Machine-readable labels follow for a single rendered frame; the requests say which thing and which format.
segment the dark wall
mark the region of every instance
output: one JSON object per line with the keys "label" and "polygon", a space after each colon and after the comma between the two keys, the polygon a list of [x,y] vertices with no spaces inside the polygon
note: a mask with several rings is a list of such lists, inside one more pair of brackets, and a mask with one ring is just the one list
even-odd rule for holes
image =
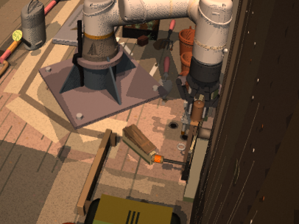
{"label": "dark wall", "polygon": [[[209,144],[210,172],[202,176],[190,223],[294,223],[299,209],[299,181],[294,183],[294,170],[299,172],[294,159],[299,158],[299,2],[240,3],[225,71],[228,83]],[[233,184],[236,162],[239,176]]]}

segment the red handle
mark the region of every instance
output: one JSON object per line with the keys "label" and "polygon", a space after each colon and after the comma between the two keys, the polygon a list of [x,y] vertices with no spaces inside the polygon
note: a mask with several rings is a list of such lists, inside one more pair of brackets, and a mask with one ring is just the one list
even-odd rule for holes
{"label": "red handle", "polygon": [[173,30],[173,28],[175,28],[175,20],[174,19],[172,19],[172,21],[170,22],[170,26],[169,26],[170,30]]}
{"label": "red handle", "polygon": [[168,72],[169,65],[170,65],[170,59],[168,56],[166,56],[164,59],[164,72]]}

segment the tiled floor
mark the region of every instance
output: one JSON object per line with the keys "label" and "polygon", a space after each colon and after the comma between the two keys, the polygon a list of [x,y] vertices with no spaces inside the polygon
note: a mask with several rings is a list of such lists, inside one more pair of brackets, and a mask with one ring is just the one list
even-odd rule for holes
{"label": "tiled floor", "polygon": [[[62,1],[49,13],[46,20],[49,36],[59,30],[78,2],[82,3]],[[167,36],[170,21],[161,21],[159,38]],[[188,18],[176,22],[171,37],[172,52],[155,50],[154,41],[144,47],[136,46],[136,40],[121,38],[121,30],[117,34],[121,38],[119,43],[125,42],[133,50],[133,57],[146,71],[150,72],[155,63],[160,63],[153,74],[156,80],[163,74],[166,56],[171,58],[169,80],[175,83],[180,73],[178,32],[194,24]],[[5,32],[8,36],[12,30]],[[6,40],[6,36],[1,38],[0,41]],[[34,52],[27,52],[21,46],[10,57],[11,67],[0,79],[0,204],[12,208],[18,200],[24,202],[24,207],[17,210],[2,207],[0,214],[5,212],[7,216],[1,216],[0,223],[82,223],[84,217],[78,217],[76,211],[77,200],[106,128],[121,136],[123,127],[136,124],[158,148],[158,154],[183,160],[183,153],[177,149],[177,144],[182,142],[183,100],[175,85],[164,104],[157,99],[75,130],[37,73],[40,67],[71,58],[74,47],[54,46],[50,42]],[[179,124],[178,129],[168,126],[173,121]],[[203,127],[211,127],[212,122],[209,118]],[[150,166],[120,140],[110,149],[94,198],[105,193],[170,206],[183,224],[188,223],[191,211],[191,203],[183,202],[185,187],[186,182],[180,180],[179,165]],[[26,209],[31,212],[27,218]]]}

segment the bolt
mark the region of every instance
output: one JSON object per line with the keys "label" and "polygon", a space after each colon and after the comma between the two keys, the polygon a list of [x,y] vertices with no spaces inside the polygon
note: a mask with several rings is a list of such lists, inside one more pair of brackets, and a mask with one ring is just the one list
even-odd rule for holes
{"label": "bolt", "polygon": [[157,91],[158,90],[158,86],[157,85],[154,85],[153,87],[152,87],[152,89],[153,89],[153,91]]}
{"label": "bolt", "polygon": [[46,72],[50,72],[51,70],[51,67],[46,67]]}
{"label": "bolt", "polygon": [[76,118],[77,118],[78,120],[82,120],[83,115],[82,115],[81,113],[77,113]]}

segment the gray metal canister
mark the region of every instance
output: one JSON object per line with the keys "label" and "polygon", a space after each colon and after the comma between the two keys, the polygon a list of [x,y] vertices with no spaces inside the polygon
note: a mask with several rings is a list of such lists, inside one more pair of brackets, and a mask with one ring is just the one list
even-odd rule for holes
{"label": "gray metal canister", "polygon": [[43,3],[31,0],[21,11],[23,38],[31,43],[25,44],[27,50],[39,49],[46,42],[46,22]]}

